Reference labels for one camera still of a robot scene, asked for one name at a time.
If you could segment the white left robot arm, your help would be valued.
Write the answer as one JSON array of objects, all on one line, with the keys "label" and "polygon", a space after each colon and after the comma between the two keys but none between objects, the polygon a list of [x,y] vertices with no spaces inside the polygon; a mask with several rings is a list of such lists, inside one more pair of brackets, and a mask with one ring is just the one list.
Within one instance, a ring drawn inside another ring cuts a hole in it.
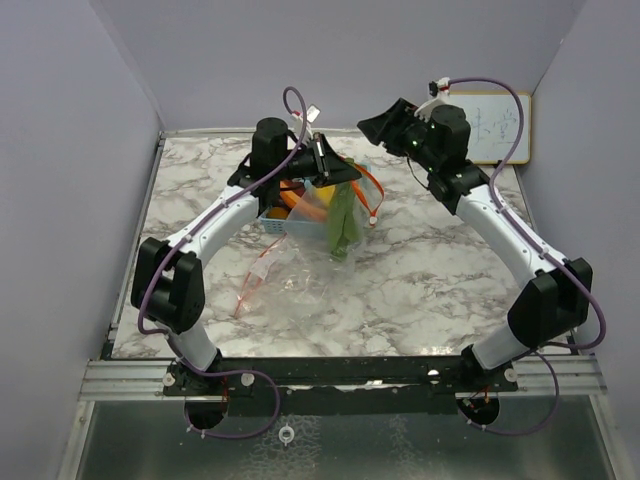
[{"label": "white left robot arm", "polygon": [[203,270],[245,225],[272,207],[284,181],[309,180],[326,187],[360,179],[357,167],[338,155],[322,133],[293,134],[276,117],[261,119],[249,154],[210,207],[164,240],[139,246],[130,302],[138,321],[154,323],[177,356],[190,365],[186,382],[206,395],[220,385],[220,351],[200,320],[205,306]]}]

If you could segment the clear zip bag orange zipper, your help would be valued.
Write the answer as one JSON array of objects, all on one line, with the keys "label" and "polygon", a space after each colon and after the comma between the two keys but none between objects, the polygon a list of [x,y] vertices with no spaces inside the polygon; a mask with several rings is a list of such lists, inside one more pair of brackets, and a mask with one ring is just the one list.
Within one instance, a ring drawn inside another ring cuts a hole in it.
[{"label": "clear zip bag orange zipper", "polygon": [[305,181],[284,223],[286,249],[294,263],[323,281],[352,274],[385,197],[367,166],[344,160],[360,176],[325,187]]}]

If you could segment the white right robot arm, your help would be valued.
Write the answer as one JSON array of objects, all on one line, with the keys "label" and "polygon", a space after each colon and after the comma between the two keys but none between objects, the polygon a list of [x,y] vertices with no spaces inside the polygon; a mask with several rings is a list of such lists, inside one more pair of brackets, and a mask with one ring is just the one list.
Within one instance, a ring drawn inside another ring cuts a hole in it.
[{"label": "white right robot arm", "polygon": [[593,271],[586,260],[547,246],[503,203],[489,176],[467,157],[471,127],[462,108],[441,104],[428,117],[417,110],[398,99],[357,127],[371,144],[420,165],[431,195],[481,236],[521,288],[505,323],[461,353],[461,383],[481,391],[494,381],[495,369],[586,321]]}]

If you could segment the orange papaya slice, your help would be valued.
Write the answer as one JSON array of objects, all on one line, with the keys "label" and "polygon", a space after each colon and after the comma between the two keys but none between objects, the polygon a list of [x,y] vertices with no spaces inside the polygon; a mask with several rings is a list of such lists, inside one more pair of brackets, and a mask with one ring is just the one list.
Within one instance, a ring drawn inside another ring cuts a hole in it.
[{"label": "orange papaya slice", "polygon": [[295,211],[309,220],[324,223],[329,207],[324,210],[311,205],[303,199],[304,193],[305,186],[303,184],[296,184],[288,180],[280,182],[280,199],[291,211]]}]

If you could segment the green leaf vegetable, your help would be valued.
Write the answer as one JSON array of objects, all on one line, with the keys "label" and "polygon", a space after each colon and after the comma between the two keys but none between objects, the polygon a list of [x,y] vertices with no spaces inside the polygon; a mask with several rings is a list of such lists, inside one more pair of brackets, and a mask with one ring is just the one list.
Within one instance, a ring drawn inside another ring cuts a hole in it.
[{"label": "green leaf vegetable", "polygon": [[327,243],[330,254],[344,260],[361,242],[360,227],[355,218],[356,194],[350,183],[336,186],[327,214]]}]

